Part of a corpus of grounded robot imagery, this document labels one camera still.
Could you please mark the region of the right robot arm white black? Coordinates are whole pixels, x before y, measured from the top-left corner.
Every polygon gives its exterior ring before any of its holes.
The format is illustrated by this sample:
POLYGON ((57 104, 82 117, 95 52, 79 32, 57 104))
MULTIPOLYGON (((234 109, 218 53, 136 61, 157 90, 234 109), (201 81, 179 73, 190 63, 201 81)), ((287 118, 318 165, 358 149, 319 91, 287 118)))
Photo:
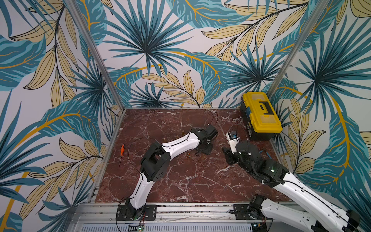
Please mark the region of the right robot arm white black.
POLYGON ((238 164, 255 180, 286 195, 303 208, 302 211, 295 210, 257 194, 247 206, 234 207, 237 216, 278 220, 303 232, 358 231, 360 216, 357 212, 343 210, 325 200, 279 162, 263 159, 257 147, 248 141, 234 140, 222 151, 228 165, 238 164))

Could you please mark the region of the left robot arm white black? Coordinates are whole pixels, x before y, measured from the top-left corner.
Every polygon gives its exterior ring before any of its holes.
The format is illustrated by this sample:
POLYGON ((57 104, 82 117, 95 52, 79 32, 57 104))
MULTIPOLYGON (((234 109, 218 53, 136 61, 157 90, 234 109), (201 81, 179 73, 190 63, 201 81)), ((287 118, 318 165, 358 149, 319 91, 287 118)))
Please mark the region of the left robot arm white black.
POLYGON ((138 183, 132 195, 125 201, 126 217, 136 220, 142 215, 154 183, 165 176, 172 159, 194 149, 210 155, 213 149, 212 141, 217 134, 217 129, 209 124, 204 129, 192 128, 183 137, 168 143, 153 142, 141 160, 138 183))

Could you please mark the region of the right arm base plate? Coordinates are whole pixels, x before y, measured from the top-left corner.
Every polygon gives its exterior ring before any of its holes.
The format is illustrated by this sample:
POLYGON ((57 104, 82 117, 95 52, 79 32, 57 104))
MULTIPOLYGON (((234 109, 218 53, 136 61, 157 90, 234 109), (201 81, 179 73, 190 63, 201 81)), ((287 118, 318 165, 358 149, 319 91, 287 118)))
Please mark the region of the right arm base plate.
POLYGON ((265 220, 270 219, 263 215, 261 207, 249 204, 234 204, 232 214, 236 220, 265 220))

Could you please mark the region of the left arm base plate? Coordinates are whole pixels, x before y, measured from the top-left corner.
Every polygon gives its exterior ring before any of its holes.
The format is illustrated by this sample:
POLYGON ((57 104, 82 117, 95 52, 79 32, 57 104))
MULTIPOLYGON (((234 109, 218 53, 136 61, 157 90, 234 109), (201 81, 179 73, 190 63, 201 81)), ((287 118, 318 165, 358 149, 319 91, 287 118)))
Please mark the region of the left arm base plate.
POLYGON ((119 205, 116 213, 117 221, 154 221, 157 215, 157 205, 144 205, 134 209, 131 205, 119 205))

